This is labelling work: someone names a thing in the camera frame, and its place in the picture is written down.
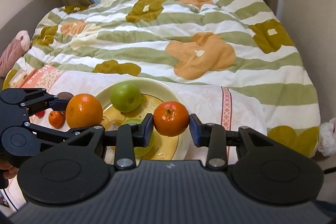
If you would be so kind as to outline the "person's hand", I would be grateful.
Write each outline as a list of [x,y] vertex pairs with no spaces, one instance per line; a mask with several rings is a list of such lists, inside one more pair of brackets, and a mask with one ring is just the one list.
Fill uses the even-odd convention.
[[7,160],[0,158],[0,169],[5,179],[12,179],[18,174],[18,168],[12,166]]

